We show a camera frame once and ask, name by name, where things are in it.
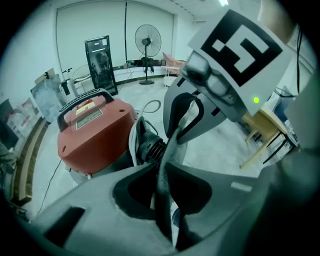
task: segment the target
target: fan stand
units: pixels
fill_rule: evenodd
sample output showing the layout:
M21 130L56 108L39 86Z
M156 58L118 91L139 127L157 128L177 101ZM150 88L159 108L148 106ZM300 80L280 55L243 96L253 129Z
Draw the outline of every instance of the fan stand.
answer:
M147 64L147 46L144 46L144 57L145 57L145 80L139 82L140 85L152 85L155 83L153 80L148 80L148 64Z

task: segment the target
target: yellow label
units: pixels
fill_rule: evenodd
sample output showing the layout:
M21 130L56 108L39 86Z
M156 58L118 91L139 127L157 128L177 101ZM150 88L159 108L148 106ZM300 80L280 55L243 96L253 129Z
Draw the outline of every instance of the yellow label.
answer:
M96 104L94 102L90 102L89 104L86 104L79 109L76 110L75 115L80 114L81 112L85 111L86 109L91 109L95 106Z

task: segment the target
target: fan base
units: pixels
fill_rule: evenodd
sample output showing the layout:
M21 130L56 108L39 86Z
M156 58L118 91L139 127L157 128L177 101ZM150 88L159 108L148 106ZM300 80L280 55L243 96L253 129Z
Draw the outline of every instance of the fan base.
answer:
M152 85L154 83L155 83L155 81L153 81L153 80L141 80L139 82L140 85Z

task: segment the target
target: pink chair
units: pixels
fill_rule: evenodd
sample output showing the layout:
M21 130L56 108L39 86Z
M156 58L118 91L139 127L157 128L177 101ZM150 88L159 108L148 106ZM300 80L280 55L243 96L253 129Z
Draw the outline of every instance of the pink chair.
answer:
M163 57L165 60L165 65L168 67L181 68L182 65L185 64L184 61L174 59L170 54L166 54L164 52L163 52ZM171 69L170 73L180 75L180 71L178 69Z

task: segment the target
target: white blind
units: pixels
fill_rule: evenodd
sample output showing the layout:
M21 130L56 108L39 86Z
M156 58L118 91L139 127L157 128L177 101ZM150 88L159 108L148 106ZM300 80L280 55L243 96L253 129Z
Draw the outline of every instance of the white blind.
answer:
M73 68L71 74L88 64L85 40L109 35L112 65L126 63L125 54L125 3L89 2L63 8L57 13L56 37L62 70ZM81 68L75 77L87 74Z
M172 32L174 16L167 12L145 6L138 3L128 2L126 11L126 50L128 60L138 60L141 52L135 41L137 29L144 24L154 26L161 36L161 48L153 57L155 60L163 59L163 52L171 54Z

